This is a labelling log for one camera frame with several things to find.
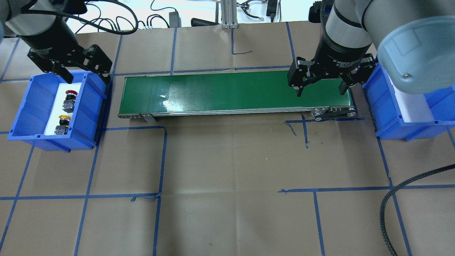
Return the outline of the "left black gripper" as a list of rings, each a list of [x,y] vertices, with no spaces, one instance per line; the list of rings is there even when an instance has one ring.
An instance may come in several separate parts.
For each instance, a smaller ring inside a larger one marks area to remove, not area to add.
[[[28,36],[28,57],[44,73],[59,75],[72,84],[74,76],[68,67],[91,71],[109,85],[112,60],[98,45],[80,46],[71,31],[47,30]]]

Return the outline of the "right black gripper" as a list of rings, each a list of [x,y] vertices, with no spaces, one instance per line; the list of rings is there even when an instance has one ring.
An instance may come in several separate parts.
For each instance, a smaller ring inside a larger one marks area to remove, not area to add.
[[[297,97],[301,97],[310,84],[341,78],[339,94],[345,95],[351,86],[366,83],[376,67],[373,55],[367,53],[371,45],[348,48],[322,34],[312,60],[294,58],[287,73],[288,86],[298,89]]]

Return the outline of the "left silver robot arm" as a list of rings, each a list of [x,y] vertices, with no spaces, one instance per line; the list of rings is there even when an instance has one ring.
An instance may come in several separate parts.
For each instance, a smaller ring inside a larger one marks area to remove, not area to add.
[[[84,0],[2,0],[1,28],[26,42],[28,57],[42,72],[72,83],[68,68],[79,68],[109,83],[110,58],[98,45],[82,47],[65,21],[68,15],[79,17],[86,12]]]

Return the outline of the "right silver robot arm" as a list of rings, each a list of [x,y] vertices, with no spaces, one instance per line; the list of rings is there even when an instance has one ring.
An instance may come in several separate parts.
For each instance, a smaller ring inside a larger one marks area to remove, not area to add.
[[[296,57],[289,87],[303,89],[341,78],[341,95],[365,83],[376,63],[406,94],[428,94],[454,85],[453,0],[321,0],[309,8],[321,24],[312,60]]]

